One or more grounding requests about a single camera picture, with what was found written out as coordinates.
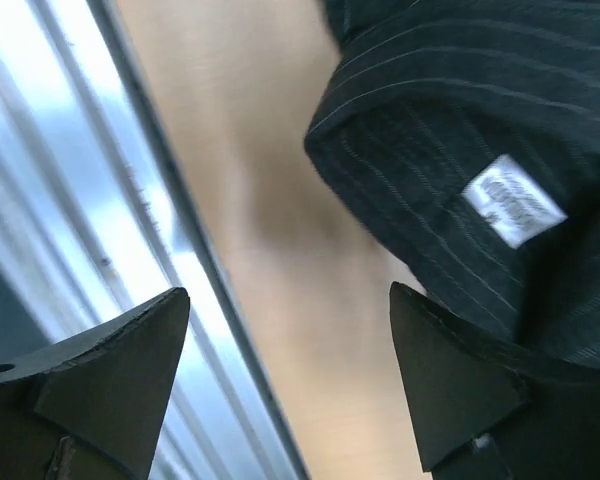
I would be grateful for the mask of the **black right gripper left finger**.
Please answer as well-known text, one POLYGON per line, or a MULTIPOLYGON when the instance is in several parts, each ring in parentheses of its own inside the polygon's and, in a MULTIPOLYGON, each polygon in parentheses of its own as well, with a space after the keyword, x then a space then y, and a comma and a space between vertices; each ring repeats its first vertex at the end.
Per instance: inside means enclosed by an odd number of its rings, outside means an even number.
POLYGON ((0 479, 146 479, 181 357, 185 289, 0 363, 0 479))

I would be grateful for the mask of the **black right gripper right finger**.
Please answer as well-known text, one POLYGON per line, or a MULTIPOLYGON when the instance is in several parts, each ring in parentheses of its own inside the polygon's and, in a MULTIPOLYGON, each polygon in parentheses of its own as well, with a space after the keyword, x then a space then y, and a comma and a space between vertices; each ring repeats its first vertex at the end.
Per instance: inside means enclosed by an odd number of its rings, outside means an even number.
POLYGON ((395 282, 394 348, 435 479, 600 479, 600 370, 502 341, 395 282))

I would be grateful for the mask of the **black pinstriped long sleeve shirt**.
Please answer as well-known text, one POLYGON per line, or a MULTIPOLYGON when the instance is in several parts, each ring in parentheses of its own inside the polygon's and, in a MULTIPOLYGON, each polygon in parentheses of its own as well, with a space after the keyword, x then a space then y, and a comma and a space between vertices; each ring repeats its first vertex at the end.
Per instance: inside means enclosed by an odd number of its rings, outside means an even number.
POLYGON ((431 297, 600 369, 600 1, 326 1, 314 167, 431 297))

